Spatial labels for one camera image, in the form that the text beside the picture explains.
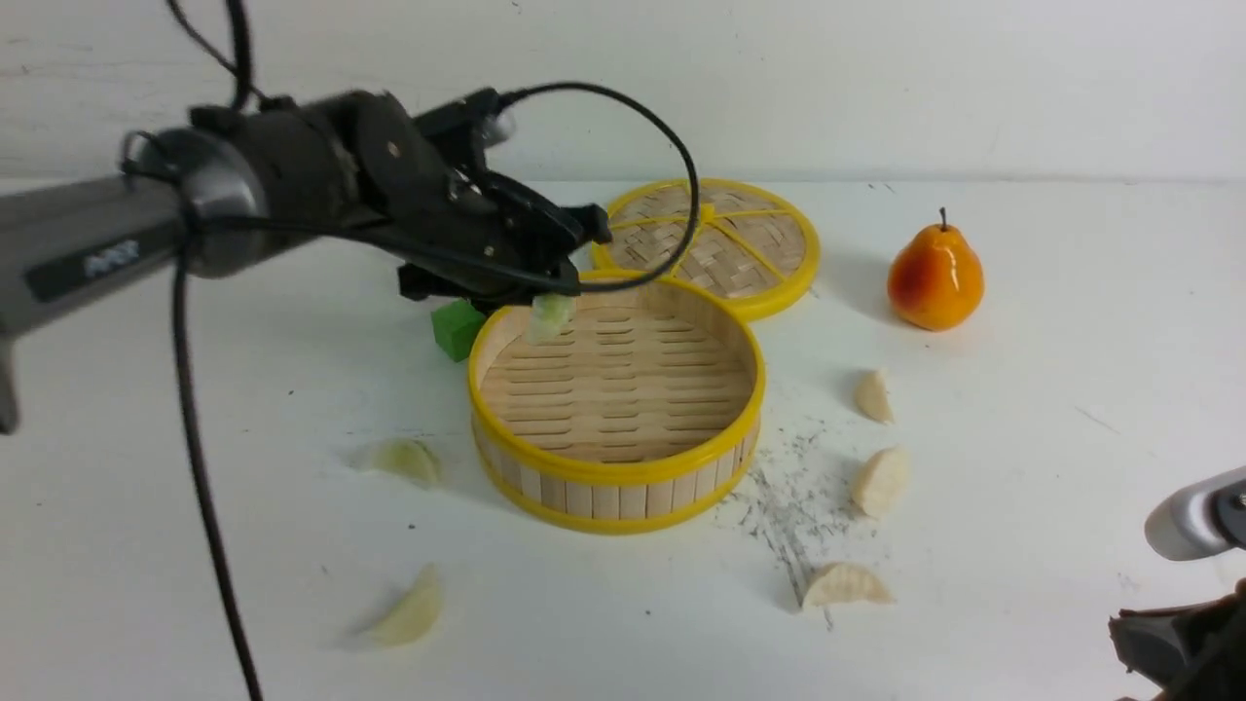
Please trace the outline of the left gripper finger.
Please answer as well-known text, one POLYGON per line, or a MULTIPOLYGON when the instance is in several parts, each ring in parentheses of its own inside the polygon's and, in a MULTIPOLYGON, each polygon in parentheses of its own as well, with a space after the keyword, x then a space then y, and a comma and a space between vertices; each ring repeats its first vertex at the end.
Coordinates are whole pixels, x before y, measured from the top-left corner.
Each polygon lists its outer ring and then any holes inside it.
POLYGON ((608 213, 599 204, 564 205, 564 215, 574 222, 572 228, 577 245, 588 243, 607 245, 613 242, 608 213))
POLYGON ((530 305, 535 298, 546 294, 577 298, 583 293, 578 270, 572 263, 556 263, 537 271, 481 263, 473 266, 470 278, 467 298, 487 305, 530 305))

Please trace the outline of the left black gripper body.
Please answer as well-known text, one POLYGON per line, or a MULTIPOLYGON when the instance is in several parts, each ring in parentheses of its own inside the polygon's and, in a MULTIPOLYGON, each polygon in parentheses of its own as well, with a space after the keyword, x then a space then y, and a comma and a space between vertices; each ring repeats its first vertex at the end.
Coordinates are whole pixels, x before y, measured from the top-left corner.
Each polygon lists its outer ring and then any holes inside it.
POLYGON ((537 271, 569 263, 574 222, 530 186, 442 161, 392 93, 355 97, 358 200, 388 220, 407 261, 468 293, 473 266, 537 271))

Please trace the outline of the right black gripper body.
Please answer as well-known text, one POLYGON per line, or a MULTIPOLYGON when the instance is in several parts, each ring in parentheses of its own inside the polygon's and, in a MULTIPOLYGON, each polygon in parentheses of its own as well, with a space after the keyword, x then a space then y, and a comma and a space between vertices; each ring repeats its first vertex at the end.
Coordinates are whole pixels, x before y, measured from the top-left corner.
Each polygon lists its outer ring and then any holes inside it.
POLYGON ((1187 608, 1121 609, 1108 623, 1126 674, 1156 684, 1153 700, 1245 699, 1245 581, 1187 608))

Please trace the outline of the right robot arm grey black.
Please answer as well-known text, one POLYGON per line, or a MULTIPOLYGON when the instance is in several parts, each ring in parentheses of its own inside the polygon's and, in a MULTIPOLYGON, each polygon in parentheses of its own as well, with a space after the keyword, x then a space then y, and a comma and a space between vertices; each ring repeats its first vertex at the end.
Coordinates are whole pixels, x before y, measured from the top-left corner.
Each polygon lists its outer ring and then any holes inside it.
MULTIPOLYGON (((1148 545, 1170 562, 1244 550, 1244 467, 1176 491, 1148 515, 1148 545)), ((1121 609, 1109 634, 1126 671, 1158 684, 1158 700, 1245 697, 1244 581, 1187 608, 1121 609)))

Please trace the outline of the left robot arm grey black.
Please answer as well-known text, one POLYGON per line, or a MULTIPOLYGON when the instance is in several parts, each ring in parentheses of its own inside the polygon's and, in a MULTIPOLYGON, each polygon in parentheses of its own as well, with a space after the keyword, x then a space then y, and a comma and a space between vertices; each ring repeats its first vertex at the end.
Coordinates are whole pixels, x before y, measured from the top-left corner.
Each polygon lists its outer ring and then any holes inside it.
POLYGON ((254 115, 213 106, 164 129, 120 173, 2 197, 2 431, 17 430, 12 342, 169 265, 219 279, 331 232, 401 259, 410 301, 530 305, 579 281, 569 256, 611 239, 601 205, 557 205, 488 169, 501 93, 411 116, 386 92, 344 92, 254 115))

